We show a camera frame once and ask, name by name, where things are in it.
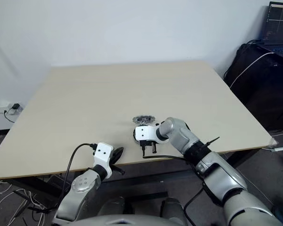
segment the laptop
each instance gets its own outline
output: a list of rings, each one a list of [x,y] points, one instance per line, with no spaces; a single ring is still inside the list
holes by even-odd
[[[283,3],[271,1],[266,22],[263,27],[261,42],[264,49],[283,56]]]

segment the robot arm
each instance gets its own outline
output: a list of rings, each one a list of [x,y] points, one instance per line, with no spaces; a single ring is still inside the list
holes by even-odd
[[[110,167],[112,155],[113,146],[98,143],[94,153],[93,168],[74,179],[69,193],[62,200],[54,216],[53,223],[63,225],[83,218],[88,201],[95,195],[101,182],[112,175]]]
[[[247,192],[242,176],[217,153],[210,151],[184,121],[167,118],[157,129],[160,140],[169,142],[191,162],[204,178],[204,189],[212,201],[224,208],[227,225],[280,226],[269,209]]]

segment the table top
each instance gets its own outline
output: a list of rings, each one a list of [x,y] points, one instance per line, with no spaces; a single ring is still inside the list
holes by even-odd
[[[143,159],[133,139],[137,115],[184,120],[218,153],[265,147],[273,139],[203,61],[52,68],[0,145],[0,178],[66,171],[81,143],[105,142],[125,151],[117,162]],[[157,154],[181,156],[170,144]],[[71,170],[92,167],[92,149],[82,147]]]

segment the wall socket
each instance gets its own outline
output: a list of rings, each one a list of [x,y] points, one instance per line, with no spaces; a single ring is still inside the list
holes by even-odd
[[[14,104],[20,104],[20,107],[18,109],[11,109],[11,107],[14,105]],[[20,113],[21,111],[23,111],[23,107],[22,107],[22,104],[20,102],[18,103],[9,103],[8,105],[5,105],[5,106],[0,106],[0,113],[4,113],[4,111],[8,111],[8,114],[16,114],[16,113]]]

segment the laptop screen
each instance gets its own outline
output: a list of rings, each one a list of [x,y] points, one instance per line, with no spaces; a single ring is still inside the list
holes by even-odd
[[[273,1],[269,3],[262,40],[283,42],[283,3]]]

